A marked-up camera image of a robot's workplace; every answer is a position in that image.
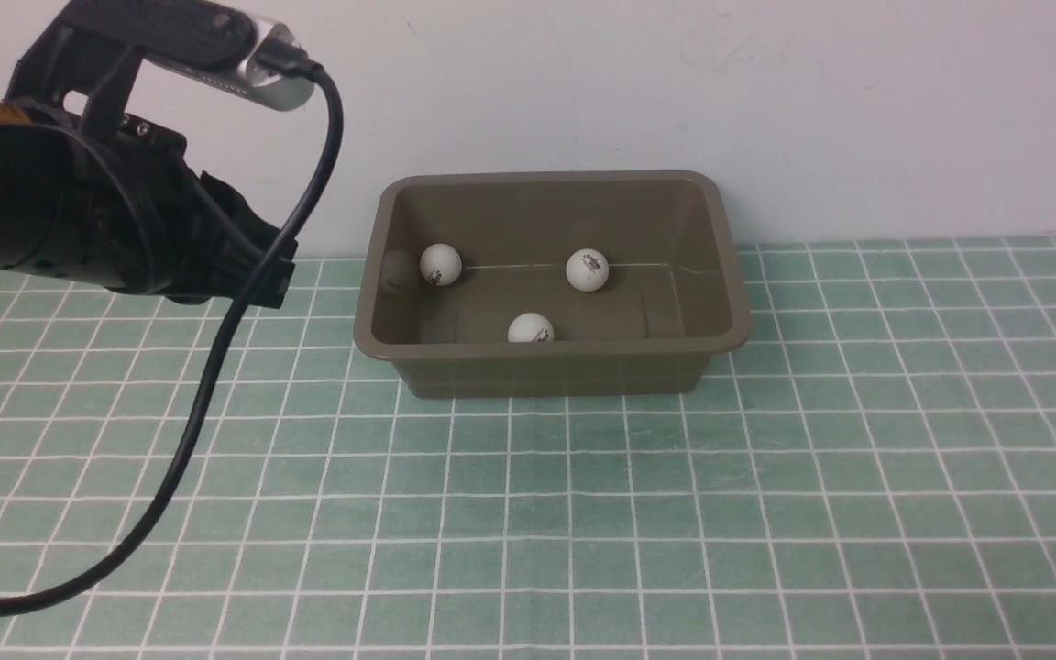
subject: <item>white ball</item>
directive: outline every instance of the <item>white ball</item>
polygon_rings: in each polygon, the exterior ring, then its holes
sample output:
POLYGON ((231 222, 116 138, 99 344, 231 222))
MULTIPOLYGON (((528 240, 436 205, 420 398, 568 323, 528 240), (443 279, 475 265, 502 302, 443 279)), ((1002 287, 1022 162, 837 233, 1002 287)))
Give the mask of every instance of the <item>white ball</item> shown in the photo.
POLYGON ((551 342, 557 337, 552 331, 552 323, 540 314, 521 314, 515 321, 508 325, 508 341, 515 343, 524 342, 551 342))
POLYGON ((579 291, 591 293, 605 285, 608 280, 608 261, 598 250, 578 250, 565 264, 565 277, 579 291))
POLYGON ((446 243, 435 243, 422 252, 418 260, 422 277, 436 287, 448 287, 463 274, 463 259, 446 243))

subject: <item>cutting mat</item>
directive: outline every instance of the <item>cutting mat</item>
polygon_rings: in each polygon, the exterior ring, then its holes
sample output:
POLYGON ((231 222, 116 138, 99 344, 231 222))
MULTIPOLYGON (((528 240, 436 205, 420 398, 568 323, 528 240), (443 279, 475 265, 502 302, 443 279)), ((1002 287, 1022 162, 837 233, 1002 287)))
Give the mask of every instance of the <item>cutting mat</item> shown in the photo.
MULTIPOLYGON (((152 540, 0 657, 1056 659, 1056 238, 741 252, 751 341, 624 399, 414 399, 302 263, 152 540)), ((143 511, 223 309, 0 272, 0 593, 143 511)))

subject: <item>plastic tray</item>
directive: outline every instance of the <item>plastic tray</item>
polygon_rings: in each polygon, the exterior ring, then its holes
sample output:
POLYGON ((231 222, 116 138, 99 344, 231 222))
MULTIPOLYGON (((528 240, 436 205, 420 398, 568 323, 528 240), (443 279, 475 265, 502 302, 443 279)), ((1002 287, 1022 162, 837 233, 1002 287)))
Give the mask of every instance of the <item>plastic tray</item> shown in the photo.
POLYGON ((355 338, 421 398, 685 393, 736 350, 751 309, 719 189, 692 171, 418 176, 381 195, 355 338), (418 259, 448 243, 449 287, 418 259), (569 256, 603 251, 610 279, 582 294, 569 256), (507 342, 545 315, 550 343, 507 342))

